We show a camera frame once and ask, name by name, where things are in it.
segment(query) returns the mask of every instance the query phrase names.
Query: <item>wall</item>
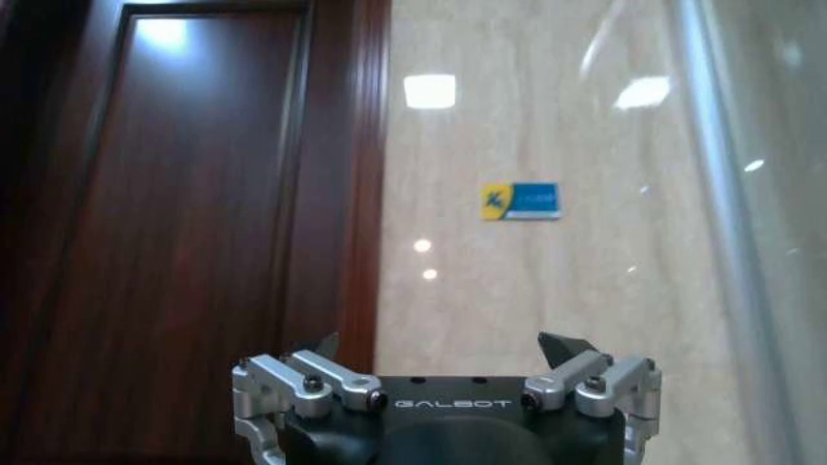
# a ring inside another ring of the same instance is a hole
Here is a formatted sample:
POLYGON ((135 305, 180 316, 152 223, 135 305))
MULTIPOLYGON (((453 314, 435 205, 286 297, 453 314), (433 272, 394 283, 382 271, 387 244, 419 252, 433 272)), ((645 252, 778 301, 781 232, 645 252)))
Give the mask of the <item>wall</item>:
POLYGON ((541 329, 587 337, 663 369, 650 462, 750 463, 667 5, 394 1, 377 364, 535 374, 541 329), (454 108, 406 106, 431 73, 454 108), (662 105, 617 108, 653 76, 662 105), (483 222, 481 185, 533 180, 559 182, 562 219, 483 222))

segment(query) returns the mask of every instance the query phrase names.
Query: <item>blue sticker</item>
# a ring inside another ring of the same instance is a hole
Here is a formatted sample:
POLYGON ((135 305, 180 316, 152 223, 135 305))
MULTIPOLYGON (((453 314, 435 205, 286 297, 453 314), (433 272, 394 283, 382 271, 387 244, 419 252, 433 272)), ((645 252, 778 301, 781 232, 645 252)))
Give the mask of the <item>blue sticker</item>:
POLYGON ((559 216, 559 190, 555 182, 483 186, 483 219, 557 220, 559 216))

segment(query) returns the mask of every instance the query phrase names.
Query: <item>screw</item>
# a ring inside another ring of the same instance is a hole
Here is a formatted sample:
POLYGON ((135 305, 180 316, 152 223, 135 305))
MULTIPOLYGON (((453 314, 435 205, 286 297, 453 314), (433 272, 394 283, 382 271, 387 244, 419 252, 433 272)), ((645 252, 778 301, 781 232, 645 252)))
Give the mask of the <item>screw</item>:
POLYGON ((606 392, 606 379, 603 376, 590 376, 590 379, 586 380, 586 389, 593 390, 594 392, 606 392))
POLYGON ((522 405, 523 409, 526 409, 529 412, 537 412, 538 410, 541 410, 541 406, 543 404, 541 398, 538 397, 538 394, 535 394, 534 392, 525 392, 519 397, 519 405, 522 405))
POLYGON ((319 375, 309 375, 306 376, 306 380, 303 382, 307 392, 319 392, 322 388, 325 388, 325 382, 319 375))
POLYGON ((367 410, 370 412, 378 412, 389 405, 389 395, 381 389, 377 389, 367 396, 367 410))

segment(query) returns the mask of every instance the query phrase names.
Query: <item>wooden door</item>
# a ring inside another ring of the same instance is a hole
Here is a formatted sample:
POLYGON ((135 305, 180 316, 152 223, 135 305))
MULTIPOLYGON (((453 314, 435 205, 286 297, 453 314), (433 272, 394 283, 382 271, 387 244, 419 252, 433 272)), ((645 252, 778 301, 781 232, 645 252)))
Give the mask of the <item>wooden door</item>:
POLYGON ((367 368, 382 92, 365 85, 385 74, 369 10, 88 3, 34 133, 44 168, 6 290, 16 460, 238 461, 240 357, 341 330, 367 368))

